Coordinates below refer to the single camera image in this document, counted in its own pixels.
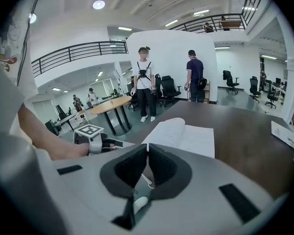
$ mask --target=round wooden table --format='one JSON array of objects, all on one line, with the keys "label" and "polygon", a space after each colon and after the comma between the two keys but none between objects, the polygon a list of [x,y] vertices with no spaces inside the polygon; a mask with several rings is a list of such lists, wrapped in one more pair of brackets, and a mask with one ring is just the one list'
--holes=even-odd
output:
[{"label": "round wooden table", "polygon": [[[123,105],[127,104],[131,100],[132,100],[132,97],[130,97],[130,96],[123,96],[123,97],[114,98],[114,99],[111,99],[111,100],[104,102],[100,105],[97,105],[96,107],[94,107],[91,110],[91,113],[92,114],[103,113],[106,120],[107,120],[107,123],[112,131],[112,134],[115,136],[120,136],[120,135],[125,134],[126,132],[128,132],[132,128],[131,124],[128,122],[128,119],[125,114],[125,110],[123,108]],[[122,112],[122,115],[123,115],[123,118],[125,121],[125,126],[123,125],[123,123],[120,119],[120,116],[119,116],[119,113],[117,110],[118,107],[121,109],[121,112]],[[114,127],[109,119],[108,114],[107,114],[108,111],[112,111],[112,110],[114,110],[114,112],[117,116],[118,122],[119,122],[119,125],[114,126]]]}]

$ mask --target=round ceiling light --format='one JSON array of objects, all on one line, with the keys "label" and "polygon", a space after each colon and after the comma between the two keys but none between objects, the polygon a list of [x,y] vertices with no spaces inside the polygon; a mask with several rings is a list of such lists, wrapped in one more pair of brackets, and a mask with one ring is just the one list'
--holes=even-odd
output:
[{"label": "round ceiling light", "polygon": [[93,8],[96,10],[101,10],[104,6],[105,6],[105,3],[104,3],[104,1],[101,1],[101,0],[96,1],[93,4]]},{"label": "round ceiling light", "polygon": [[32,24],[36,21],[37,17],[36,17],[36,14],[33,13],[33,14],[29,14],[29,23]]}]

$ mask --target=black hair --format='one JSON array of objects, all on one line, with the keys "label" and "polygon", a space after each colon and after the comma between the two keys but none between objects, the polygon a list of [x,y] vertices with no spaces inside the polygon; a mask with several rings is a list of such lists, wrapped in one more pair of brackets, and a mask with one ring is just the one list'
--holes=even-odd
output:
[{"label": "black hair", "polygon": [[142,50],[147,50],[148,52],[150,51],[150,48],[148,46],[146,47],[140,47],[138,50],[138,53],[140,53]]},{"label": "black hair", "polygon": [[188,51],[188,55],[189,55],[189,56],[194,56],[194,57],[196,57],[196,53],[195,53],[195,51],[194,51],[193,49],[191,49],[191,50]]}]

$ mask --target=white page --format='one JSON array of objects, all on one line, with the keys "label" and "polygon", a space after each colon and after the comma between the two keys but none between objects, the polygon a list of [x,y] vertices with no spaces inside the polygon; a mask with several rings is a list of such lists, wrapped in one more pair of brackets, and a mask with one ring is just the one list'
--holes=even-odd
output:
[{"label": "white page", "polygon": [[177,148],[215,158],[214,129],[185,125]]},{"label": "white page", "polygon": [[145,138],[142,143],[155,143],[176,148],[184,131],[185,121],[181,118],[170,119],[169,121],[160,122],[153,131]]},{"label": "white page", "polygon": [[271,133],[294,149],[294,133],[292,131],[271,121]]}]

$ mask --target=man in dark polo shirt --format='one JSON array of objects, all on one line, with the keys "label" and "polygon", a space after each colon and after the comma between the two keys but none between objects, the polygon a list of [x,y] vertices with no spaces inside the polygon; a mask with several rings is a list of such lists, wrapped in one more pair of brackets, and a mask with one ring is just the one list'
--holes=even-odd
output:
[{"label": "man in dark polo shirt", "polygon": [[197,89],[197,85],[200,79],[203,78],[204,66],[202,62],[196,58],[196,53],[194,50],[191,49],[188,52],[188,56],[190,58],[190,61],[187,63],[187,67],[186,67],[187,69],[186,87],[188,87],[191,81],[191,101],[203,102],[204,97],[198,94],[201,92]]}]

